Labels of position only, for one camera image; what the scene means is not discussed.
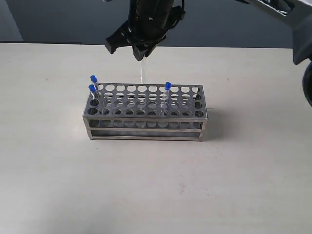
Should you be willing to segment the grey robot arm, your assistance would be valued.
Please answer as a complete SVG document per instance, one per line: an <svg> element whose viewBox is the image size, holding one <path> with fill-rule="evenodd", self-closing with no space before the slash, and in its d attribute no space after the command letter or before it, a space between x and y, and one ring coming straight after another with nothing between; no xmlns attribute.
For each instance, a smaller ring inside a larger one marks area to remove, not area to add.
<svg viewBox="0 0 312 234"><path fill-rule="evenodd" d="M292 61L299 65L312 59L312 2L310 0L241 0L271 19L290 34ZM185 17L183 0L131 0L126 21L108 36L104 45L110 54L131 47L136 60L148 57L166 39L168 31Z"/></svg>

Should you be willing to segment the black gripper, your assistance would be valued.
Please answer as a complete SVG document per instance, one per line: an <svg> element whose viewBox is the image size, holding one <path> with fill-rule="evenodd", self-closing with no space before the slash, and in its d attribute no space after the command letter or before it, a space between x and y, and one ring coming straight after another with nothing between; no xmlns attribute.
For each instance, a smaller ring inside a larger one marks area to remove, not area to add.
<svg viewBox="0 0 312 234"><path fill-rule="evenodd" d="M173 4L173 0L131 0L128 20L105 39L105 48L113 54L132 46L135 59L142 61L183 20L185 1Z"/></svg>

